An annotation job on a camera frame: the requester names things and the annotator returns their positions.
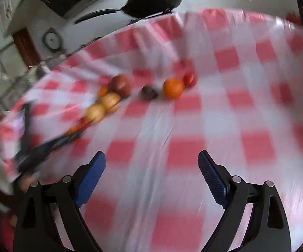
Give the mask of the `yellow striped melon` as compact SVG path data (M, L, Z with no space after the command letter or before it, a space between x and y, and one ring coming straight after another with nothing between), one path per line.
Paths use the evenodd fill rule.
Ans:
M98 123L106 116L106 108L103 104L95 103L87 108L85 118L89 122Z
M117 93L107 93L101 97L100 102L105 107L107 114L114 113L120 107L121 97Z

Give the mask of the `black wok with lid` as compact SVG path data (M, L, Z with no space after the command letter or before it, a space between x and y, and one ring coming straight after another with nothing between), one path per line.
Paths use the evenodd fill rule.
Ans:
M120 9L104 9L86 14L75 21L75 24L102 15L115 14L119 11L135 19L146 19L153 15L168 14L176 9L182 0L128 0Z

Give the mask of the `wooden glass door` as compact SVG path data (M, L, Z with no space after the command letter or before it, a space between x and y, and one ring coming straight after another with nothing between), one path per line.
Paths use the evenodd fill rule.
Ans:
M0 24L0 119L31 88L40 56L26 28L5 36Z

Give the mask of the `red apple with stem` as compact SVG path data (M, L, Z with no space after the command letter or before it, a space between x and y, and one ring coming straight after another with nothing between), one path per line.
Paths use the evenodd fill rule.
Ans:
M131 95L132 86L125 75L117 75L109 82L108 89L118 94L121 98L128 98Z

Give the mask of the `small red tomato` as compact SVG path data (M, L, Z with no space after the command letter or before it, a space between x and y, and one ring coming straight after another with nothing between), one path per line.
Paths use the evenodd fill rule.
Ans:
M186 88L193 88L198 82L197 75L194 72L185 73L182 80Z

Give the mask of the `red white checkered tablecloth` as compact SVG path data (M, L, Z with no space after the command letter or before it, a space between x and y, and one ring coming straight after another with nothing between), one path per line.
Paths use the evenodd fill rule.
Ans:
M176 100L166 79L194 72ZM176 13L95 41L38 81L0 124L9 180L17 175L16 116L31 103L39 145L85 115L101 86L119 74L133 85L117 112L92 125L40 168L52 183L98 152L106 169L81 213L104 251L200 251L223 209L198 168L198 154L249 183L275 183L290 228L303 243L303 28L241 10ZM153 86L159 97L145 101Z

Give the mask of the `dark passion fruit back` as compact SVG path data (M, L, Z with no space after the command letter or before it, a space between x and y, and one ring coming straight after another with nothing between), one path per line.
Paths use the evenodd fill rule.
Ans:
M145 85L140 90L140 96L145 101L152 101L159 97L159 93L153 86Z

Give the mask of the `orange mandarin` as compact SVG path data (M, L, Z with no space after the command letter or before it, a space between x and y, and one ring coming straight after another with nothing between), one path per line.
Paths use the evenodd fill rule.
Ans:
M77 142L81 138L82 134L83 129L78 126L73 126L65 132L65 135L68 136L68 143Z
M102 98L109 92L108 85L103 85L97 92L97 97Z
M162 93L168 100L176 100L181 97L185 89L183 80L179 78L166 79L163 83Z

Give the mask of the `white rice cooker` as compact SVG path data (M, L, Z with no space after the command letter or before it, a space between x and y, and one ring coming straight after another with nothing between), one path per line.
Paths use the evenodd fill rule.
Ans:
M58 31L54 28L49 28L42 36L42 43L52 53L62 49L63 40Z

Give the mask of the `orange mandarin back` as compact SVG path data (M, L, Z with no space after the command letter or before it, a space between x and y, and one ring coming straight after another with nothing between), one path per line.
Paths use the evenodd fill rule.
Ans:
M97 97L102 98L109 92L108 85L103 85L97 92Z

